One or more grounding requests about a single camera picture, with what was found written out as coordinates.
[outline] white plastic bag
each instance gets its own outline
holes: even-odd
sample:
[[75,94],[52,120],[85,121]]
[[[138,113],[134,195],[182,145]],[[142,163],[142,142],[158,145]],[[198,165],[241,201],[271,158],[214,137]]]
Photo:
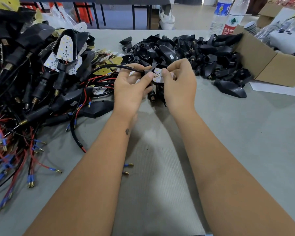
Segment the white plastic bag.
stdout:
[[50,13],[42,13],[43,20],[48,21],[48,24],[54,28],[74,29],[79,32],[87,31],[85,22],[76,23],[62,6],[59,11],[55,6],[50,8]]
[[160,25],[163,30],[172,30],[175,25],[175,17],[172,15],[171,11],[169,12],[169,15],[165,15],[164,12],[159,14],[160,17]]

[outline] pile of black plastic housings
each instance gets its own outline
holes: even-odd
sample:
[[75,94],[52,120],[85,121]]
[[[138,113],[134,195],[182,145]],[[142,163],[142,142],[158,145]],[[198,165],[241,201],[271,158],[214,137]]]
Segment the pile of black plastic housings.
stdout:
[[147,39],[132,45],[132,37],[120,43],[123,56],[122,64],[139,63],[154,68],[166,68],[182,58],[189,60],[196,75],[214,80],[214,85],[223,93],[239,98],[246,98],[243,87],[253,79],[247,69],[242,68],[241,56],[233,50],[243,34],[211,35],[209,40],[195,35],[181,35],[172,40],[167,36],[160,38],[151,35]]

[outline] fingernail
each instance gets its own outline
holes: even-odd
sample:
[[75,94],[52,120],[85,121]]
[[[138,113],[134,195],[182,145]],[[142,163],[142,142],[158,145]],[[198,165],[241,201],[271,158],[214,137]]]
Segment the fingernail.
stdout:
[[148,77],[150,77],[152,79],[154,77],[154,73],[152,71],[148,72]]

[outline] forearm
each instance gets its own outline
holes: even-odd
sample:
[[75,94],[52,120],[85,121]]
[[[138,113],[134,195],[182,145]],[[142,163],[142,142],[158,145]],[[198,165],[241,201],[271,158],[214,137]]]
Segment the forearm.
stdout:
[[176,118],[215,236],[293,235],[295,222],[215,137],[195,111]]
[[112,114],[25,235],[110,235],[130,135]]

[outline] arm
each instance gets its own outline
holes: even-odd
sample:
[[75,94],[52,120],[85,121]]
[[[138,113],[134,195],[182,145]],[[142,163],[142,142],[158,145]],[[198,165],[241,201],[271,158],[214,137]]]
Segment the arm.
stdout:
[[[129,65],[143,70],[138,64]],[[114,223],[121,174],[133,119],[153,75],[129,77],[120,71],[115,81],[114,112],[90,149],[51,197],[24,235],[109,236]]]
[[[174,81],[169,71],[180,69]],[[163,69],[165,100],[188,154],[214,236],[295,236],[295,222],[216,138],[194,109],[196,79],[190,63]],[[183,96],[175,93],[178,88]]]

